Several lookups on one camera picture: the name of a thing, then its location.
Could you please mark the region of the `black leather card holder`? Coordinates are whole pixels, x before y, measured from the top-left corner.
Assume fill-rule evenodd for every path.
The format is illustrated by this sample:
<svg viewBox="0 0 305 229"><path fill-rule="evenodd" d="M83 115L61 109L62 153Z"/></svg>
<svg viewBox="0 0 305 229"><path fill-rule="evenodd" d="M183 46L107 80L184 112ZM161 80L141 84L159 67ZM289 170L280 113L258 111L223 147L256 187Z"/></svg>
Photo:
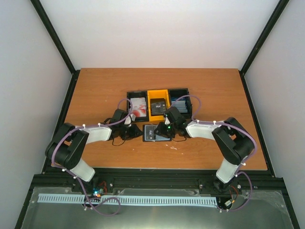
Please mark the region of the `black leather card holder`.
<svg viewBox="0 0 305 229"><path fill-rule="evenodd" d="M172 139L166 138L154 133L157 125L143 125L142 126L142 141L143 142L169 142Z"/></svg>

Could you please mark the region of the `dark card stack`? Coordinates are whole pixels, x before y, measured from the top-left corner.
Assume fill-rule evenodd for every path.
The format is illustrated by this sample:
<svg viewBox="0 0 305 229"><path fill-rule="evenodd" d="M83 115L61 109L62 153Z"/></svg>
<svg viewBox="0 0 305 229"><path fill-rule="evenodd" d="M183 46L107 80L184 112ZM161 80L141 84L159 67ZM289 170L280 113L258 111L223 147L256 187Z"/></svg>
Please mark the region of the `dark card stack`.
<svg viewBox="0 0 305 229"><path fill-rule="evenodd" d="M162 115L166 111L166 100L164 98L153 98L150 100L151 115Z"/></svg>

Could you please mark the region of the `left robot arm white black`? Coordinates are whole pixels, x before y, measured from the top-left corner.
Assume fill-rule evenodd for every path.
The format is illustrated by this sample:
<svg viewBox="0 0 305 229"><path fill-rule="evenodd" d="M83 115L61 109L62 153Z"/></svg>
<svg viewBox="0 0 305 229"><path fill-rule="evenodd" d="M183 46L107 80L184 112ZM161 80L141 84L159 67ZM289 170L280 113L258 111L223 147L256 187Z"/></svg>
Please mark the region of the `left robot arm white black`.
<svg viewBox="0 0 305 229"><path fill-rule="evenodd" d="M116 109L111 118L92 126L64 123L47 146L45 156L53 166L83 180L82 186L87 191L94 192L98 189L99 180L94 177L95 170L82 159L85 146L113 141L117 137L125 142L142 136L134 121L134 114Z"/></svg>

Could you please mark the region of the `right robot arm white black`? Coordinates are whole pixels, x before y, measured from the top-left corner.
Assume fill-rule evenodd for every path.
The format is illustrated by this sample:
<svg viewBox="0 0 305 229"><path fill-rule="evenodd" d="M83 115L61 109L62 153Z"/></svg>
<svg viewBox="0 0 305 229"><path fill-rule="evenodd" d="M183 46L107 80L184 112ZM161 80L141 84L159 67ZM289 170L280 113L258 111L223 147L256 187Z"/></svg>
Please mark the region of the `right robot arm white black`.
<svg viewBox="0 0 305 229"><path fill-rule="evenodd" d="M163 116L164 121L157 125L155 135L171 139L179 135L185 139L204 138L216 142L223 155L213 182L214 189L219 193L228 189L240 167L257 151L254 138L233 117L212 122L186 119L176 107L167 109Z"/></svg>

